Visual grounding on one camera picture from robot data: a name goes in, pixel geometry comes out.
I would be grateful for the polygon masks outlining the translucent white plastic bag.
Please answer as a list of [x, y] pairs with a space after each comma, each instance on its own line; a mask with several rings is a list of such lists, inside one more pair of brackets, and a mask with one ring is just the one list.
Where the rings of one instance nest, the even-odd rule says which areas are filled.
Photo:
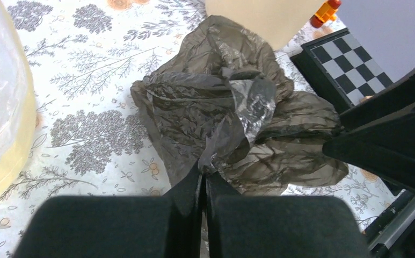
[[0, 195], [28, 159], [36, 116], [30, 66], [12, 19], [0, 1]]

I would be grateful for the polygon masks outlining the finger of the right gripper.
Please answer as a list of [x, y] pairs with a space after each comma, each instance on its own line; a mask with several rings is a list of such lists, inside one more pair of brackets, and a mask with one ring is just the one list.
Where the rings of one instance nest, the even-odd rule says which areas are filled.
[[340, 115], [341, 124], [351, 131], [415, 103], [415, 68], [378, 94]]
[[323, 153], [415, 193], [415, 105], [328, 141]]

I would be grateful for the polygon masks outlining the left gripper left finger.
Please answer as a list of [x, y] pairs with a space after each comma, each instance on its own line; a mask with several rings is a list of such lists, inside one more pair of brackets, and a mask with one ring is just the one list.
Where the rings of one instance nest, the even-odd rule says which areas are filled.
[[199, 257], [202, 175], [162, 196], [57, 196], [33, 216], [15, 257]]

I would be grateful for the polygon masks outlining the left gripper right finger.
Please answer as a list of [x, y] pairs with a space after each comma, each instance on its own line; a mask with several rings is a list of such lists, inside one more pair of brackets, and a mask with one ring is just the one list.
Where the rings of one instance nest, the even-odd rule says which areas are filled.
[[211, 257], [369, 257], [347, 204], [332, 196], [244, 196], [207, 176]]

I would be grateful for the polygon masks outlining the beige plastic trash bin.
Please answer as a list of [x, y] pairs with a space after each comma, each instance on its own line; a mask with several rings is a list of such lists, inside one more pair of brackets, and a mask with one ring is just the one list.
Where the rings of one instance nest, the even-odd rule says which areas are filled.
[[224, 16], [266, 40], [285, 47], [325, 3], [324, 0], [206, 0], [207, 15]]

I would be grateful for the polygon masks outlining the dark trash bag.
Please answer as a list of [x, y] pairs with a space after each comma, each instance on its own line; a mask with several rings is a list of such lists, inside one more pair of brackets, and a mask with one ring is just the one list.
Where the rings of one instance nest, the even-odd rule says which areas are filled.
[[172, 186], [193, 165], [245, 195], [331, 186], [348, 174], [322, 151], [341, 130], [333, 105], [296, 91], [270, 45], [226, 17], [202, 21], [130, 93]]

